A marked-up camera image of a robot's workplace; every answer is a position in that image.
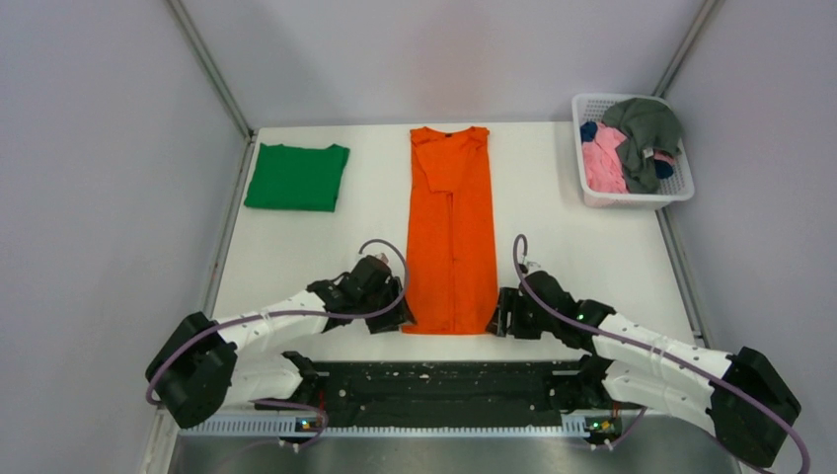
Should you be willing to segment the orange t-shirt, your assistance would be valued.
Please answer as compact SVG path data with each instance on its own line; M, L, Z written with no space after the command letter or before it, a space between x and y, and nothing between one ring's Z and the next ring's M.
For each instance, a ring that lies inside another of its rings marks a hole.
M411 132L407 302L413 335L485 332L498 295L490 132Z

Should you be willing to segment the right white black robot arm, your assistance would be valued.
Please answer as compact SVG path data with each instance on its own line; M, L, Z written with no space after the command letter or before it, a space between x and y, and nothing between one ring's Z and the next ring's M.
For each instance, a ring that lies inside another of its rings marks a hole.
M615 308L576 300L544 271L501 289L490 334L537 340L550 333L588 353L594 368L578 381L592 407L611 400L687 422L755 467L771 467L801 412L773 364L748 347L732 354L689 345L644 327Z

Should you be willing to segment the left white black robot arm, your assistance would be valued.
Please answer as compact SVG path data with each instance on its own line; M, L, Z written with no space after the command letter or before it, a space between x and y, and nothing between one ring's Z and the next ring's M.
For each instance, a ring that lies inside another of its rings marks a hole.
M371 334L416 321L402 280L378 257L364 256L351 271L258 311L220 320L186 316L146 368L148 399L183 429L222 408L268 400L304 408L315 399L320 374L290 343L355 320Z

